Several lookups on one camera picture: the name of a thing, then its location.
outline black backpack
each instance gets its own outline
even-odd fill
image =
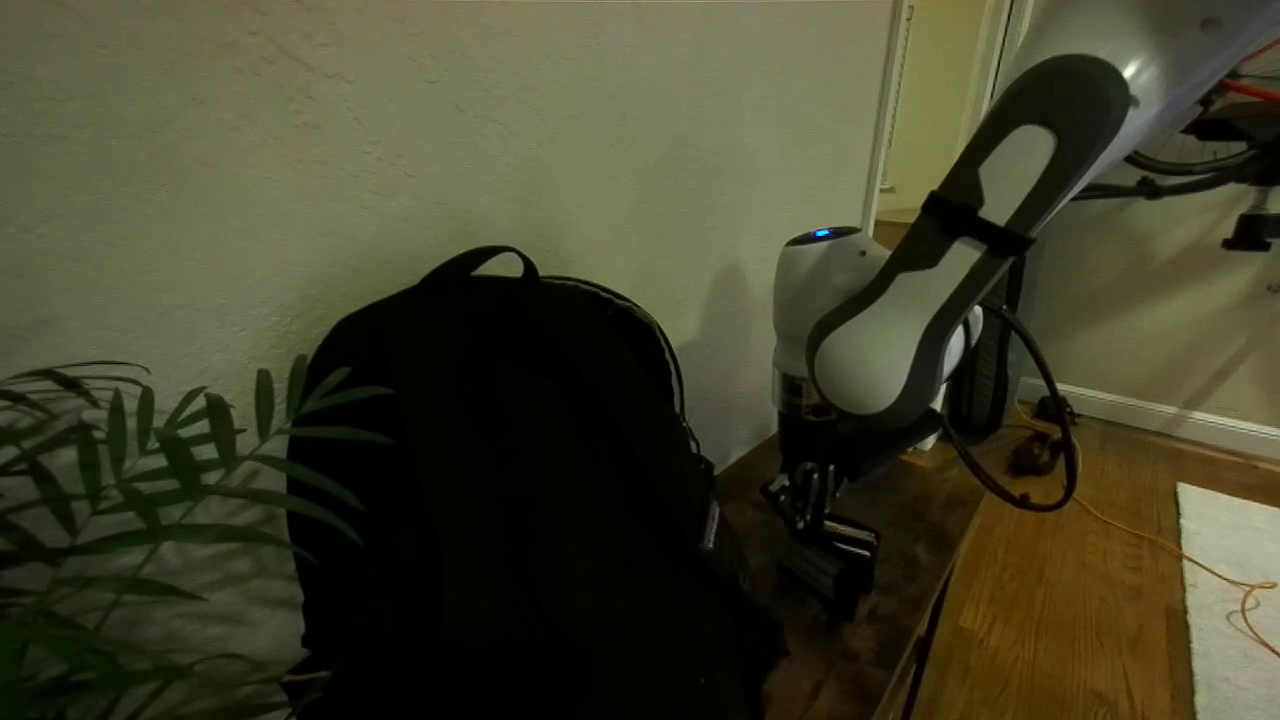
[[[477,276],[515,255],[521,276]],[[304,589],[301,716],[747,720],[779,652],[736,584],[710,464],[683,424],[662,330],[624,294],[471,246],[345,315],[309,385],[392,443],[301,432],[363,544],[293,516]]]

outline electrical cord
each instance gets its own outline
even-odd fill
[[[1063,395],[1054,390],[1052,369],[1047,369],[1038,344],[1031,340],[1031,330],[1029,330],[1003,304],[982,304],[982,308],[988,308],[1003,327],[1010,327],[1010,336],[1029,349],[1029,355],[1031,355],[1031,363],[1037,363],[1037,373],[1038,373],[1038,380],[1045,380],[1045,390],[1047,390],[1052,408],[1061,408],[1061,413],[1052,413],[1052,424],[1061,427],[1063,491],[1061,491],[1054,501],[1047,501],[1047,502],[1038,502],[1038,501],[1031,501],[1031,494],[1022,494],[1022,491],[1010,491],[1010,486],[1003,486],[1003,482],[972,456],[972,448],[963,443],[963,434],[959,434],[947,418],[942,418],[942,432],[947,432],[959,464],[963,464],[990,494],[1000,494],[1003,502],[1010,502],[1010,507],[1018,507],[1018,511],[1061,511],[1061,507],[1070,502],[1076,482],[1081,482],[1070,416],[1063,413],[1069,403],[1063,403]]]
[[[1235,608],[1227,610],[1227,623],[1231,623],[1244,639],[1258,645],[1267,654],[1280,658],[1280,645],[1267,639],[1267,634],[1257,626],[1257,621],[1252,621],[1252,610],[1258,608],[1258,593],[1275,593],[1275,589],[1280,589],[1275,581],[1240,581],[1240,577],[1227,577],[1227,571],[1202,563],[1198,557],[1166,544],[1162,535],[1150,535],[1150,533],[1140,533],[1140,526],[1120,525],[1116,516],[1100,511],[1100,507],[1086,502],[1082,494],[1081,494],[1076,502],[1081,502],[1082,516],[1090,516],[1095,525],[1109,525],[1110,533],[1124,533],[1129,539],[1150,544],[1150,548],[1166,552],[1172,558],[1182,558],[1182,563],[1198,569],[1202,577],[1235,589],[1240,597],[1235,597]]]

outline green plant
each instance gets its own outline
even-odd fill
[[[381,386],[349,386],[345,373],[304,395],[296,358],[283,386],[257,373],[250,427],[240,427],[209,386],[160,408],[140,363],[87,358],[0,380],[0,716],[283,713],[283,666],[235,648],[140,639],[137,617],[204,603],[201,589],[165,571],[172,548],[293,552],[287,511],[360,544],[333,511],[360,507],[356,494],[283,448],[293,434],[382,443],[309,424],[373,395]],[[333,502],[287,494],[281,475]]]

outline baseboard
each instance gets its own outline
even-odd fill
[[[1061,385],[1061,390],[1070,401],[1081,416],[1095,416],[1109,424],[1144,427],[1144,432],[1158,432],[1158,434],[1175,434],[1175,440],[1193,440],[1222,450],[1280,459],[1280,427],[1273,424],[1244,424],[1231,416],[1148,403],[1148,401],[1110,395],[1081,385]],[[1037,395],[1045,395],[1045,385],[1022,377],[1018,401],[1037,401]]]

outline black cable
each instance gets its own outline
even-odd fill
[[[1045,358],[1038,344],[1031,340],[1031,330],[1029,330],[1006,308],[1000,308],[1000,304],[990,304],[988,313],[990,313],[1000,325],[1006,325],[1010,336],[1029,349],[1029,355],[1031,355],[1031,363],[1037,363],[1037,373],[1038,373],[1038,380],[1045,380],[1045,390],[1047,390],[1052,408],[1061,408],[1061,413],[1054,413],[1054,427],[1061,427],[1061,450],[1063,450],[1063,491],[1061,491],[1054,501],[1047,501],[1047,502],[1037,502],[1037,501],[1018,494],[1018,491],[1006,491],[1006,486],[972,456],[972,448],[963,443],[963,434],[959,434],[947,418],[942,418],[942,432],[947,432],[947,440],[957,443],[959,464],[963,464],[990,494],[1000,494],[1003,502],[1010,502],[1010,507],[1018,507],[1018,511],[1061,511],[1061,507],[1070,502],[1076,482],[1081,482],[1070,416],[1063,413],[1069,401],[1054,390],[1054,380],[1052,380],[1047,358]]]

